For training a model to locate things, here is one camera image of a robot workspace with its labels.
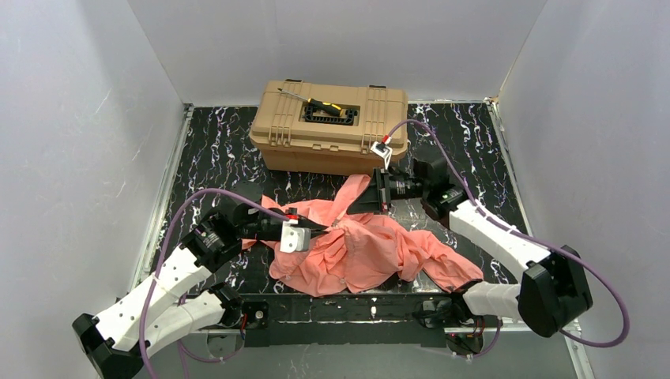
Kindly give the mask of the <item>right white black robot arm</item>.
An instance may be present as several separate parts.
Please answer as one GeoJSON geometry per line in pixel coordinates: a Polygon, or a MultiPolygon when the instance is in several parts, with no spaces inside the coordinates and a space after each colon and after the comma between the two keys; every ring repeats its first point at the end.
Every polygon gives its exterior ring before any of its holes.
{"type": "Polygon", "coordinates": [[[564,257],[518,237],[514,227],[473,205],[446,159],[414,159],[411,172],[396,167],[374,169],[367,188],[347,213],[384,214],[392,201],[414,198],[420,199],[429,218],[489,253],[517,280],[515,284],[474,280],[449,300],[436,303],[433,312],[419,312],[424,324],[439,318],[508,317],[523,321],[539,336],[550,337],[593,306],[585,270],[575,262],[578,254],[568,248],[564,257]]]}

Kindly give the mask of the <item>pink jacket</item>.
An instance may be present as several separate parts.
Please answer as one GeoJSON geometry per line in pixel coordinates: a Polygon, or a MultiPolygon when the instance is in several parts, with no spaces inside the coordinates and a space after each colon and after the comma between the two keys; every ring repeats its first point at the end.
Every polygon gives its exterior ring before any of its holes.
{"type": "Polygon", "coordinates": [[[354,174],[331,201],[292,203],[301,216],[325,225],[327,232],[313,238],[307,252],[283,253],[278,242],[265,242],[275,253],[269,275],[314,297],[370,290],[393,275],[412,282],[421,272],[447,292],[483,279],[477,265],[430,231],[408,231],[386,215],[347,214],[370,180],[354,174]]]}

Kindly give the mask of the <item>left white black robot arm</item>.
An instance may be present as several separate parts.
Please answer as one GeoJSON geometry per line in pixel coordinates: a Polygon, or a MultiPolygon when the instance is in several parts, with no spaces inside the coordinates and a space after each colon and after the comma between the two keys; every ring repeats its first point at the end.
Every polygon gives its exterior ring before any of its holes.
{"type": "Polygon", "coordinates": [[[72,324],[81,349],[101,378],[132,378],[149,368],[164,347],[203,328],[220,325],[245,336],[246,327],[265,328],[264,302],[246,304],[225,282],[191,300],[189,290],[239,256],[246,240],[275,242],[282,253],[303,253],[327,227],[262,205],[263,191],[253,182],[231,190],[207,188],[178,209],[164,237],[156,269],[132,291],[96,315],[81,314],[72,324]],[[216,207],[168,250],[176,222],[187,207],[207,194],[220,196],[216,207]]]}

